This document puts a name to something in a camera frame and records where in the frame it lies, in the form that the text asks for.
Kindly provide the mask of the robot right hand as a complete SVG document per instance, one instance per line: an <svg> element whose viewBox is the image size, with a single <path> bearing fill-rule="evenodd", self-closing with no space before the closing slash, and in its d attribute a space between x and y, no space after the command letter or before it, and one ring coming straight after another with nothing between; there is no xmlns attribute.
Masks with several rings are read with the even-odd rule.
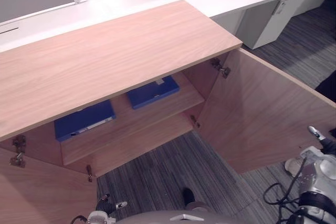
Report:
<svg viewBox="0 0 336 224"><path fill-rule="evenodd" d="M314 135L322 145L321 152L326 155L335 156L335 141L325 137L320 131L313 126L308 126L308 131Z"/></svg>

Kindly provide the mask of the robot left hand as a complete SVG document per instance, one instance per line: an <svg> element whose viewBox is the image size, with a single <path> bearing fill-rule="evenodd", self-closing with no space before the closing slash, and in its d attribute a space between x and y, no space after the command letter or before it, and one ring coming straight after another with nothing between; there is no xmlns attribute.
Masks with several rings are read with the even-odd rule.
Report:
<svg viewBox="0 0 336 224"><path fill-rule="evenodd" d="M111 203L109 201L110 195L105 194L97 203L96 211L103 211L107 214L111 214L121 208L124 208L128 205L126 201Z"/></svg>

